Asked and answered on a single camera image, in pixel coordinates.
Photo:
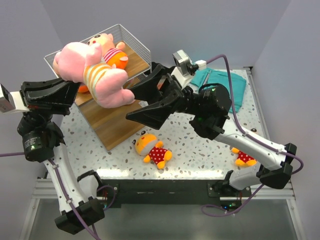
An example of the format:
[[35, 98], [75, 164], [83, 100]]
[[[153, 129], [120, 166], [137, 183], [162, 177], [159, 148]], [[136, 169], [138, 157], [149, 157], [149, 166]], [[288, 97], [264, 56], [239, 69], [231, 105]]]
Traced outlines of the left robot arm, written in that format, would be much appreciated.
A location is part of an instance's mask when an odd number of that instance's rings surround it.
[[101, 178], [94, 170], [74, 175], [64, 134], [52, 121], [53, 115], [70, 114], [79, 86], [62, 78], [23, 82], [19, 96], [26, 109], [17, 127], [25, 159], [43, 163], [51, 176], [60, 211], [56, 226], [72, 235], [88, 230], [105, 216], [97, 198], [104, 190]]

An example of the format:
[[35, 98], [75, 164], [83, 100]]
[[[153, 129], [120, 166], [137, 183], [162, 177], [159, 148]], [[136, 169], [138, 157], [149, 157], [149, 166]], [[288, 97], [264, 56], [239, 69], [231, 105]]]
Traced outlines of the large black-haired boy plush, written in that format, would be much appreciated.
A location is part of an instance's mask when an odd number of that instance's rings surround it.
[[102, 58], [106, 64], [113, 68], [125, 69], [129, 58], [124, 52], [126, 44], [122, 41], [114, 44], [114, 37], [111, 33], [101, 33], [93, 36], [89, 41], [86, 42], [87, 45], [93, 45], [99, 43], [102, 48]]

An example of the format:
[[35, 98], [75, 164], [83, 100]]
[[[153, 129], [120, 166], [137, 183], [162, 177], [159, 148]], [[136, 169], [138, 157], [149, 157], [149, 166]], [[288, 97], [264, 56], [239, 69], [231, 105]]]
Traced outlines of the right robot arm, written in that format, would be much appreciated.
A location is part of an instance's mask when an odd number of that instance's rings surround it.
[[189, 68], [175, 67], [172, 73], [166, 73], [164, 66], [158, 64], [144, 80], [130, 88], [136, 100], [148, 105], [128, 113], [126, 119], [159, 130], [175, 112], [193, 115], [189, 123], [198, 136], [235, 147], [260, 163], [230, 170], [220, 183], [227, 196], [233, 197], [257, 184], [283, 189], [293, 174], [291, 162], [296, 146], [265, 139], [241, 126], [235, 116], [229, 116], [233, 102], [223, 85], [214, 83], [194, 93], [188, 85], [198, 67]]

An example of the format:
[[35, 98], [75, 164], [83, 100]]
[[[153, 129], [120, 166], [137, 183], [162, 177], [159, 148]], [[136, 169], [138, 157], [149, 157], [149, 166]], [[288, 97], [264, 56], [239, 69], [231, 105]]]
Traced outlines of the pink frog plush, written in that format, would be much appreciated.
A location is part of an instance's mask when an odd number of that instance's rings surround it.
[[117, 108], [135, 101], [133, 92], [123, 88], [128, 80], [127, 72], [106, 64], [99, 43], [68, 43], [56, 53], [53, 66], [63, 80], [85, 84], [103, 108]]

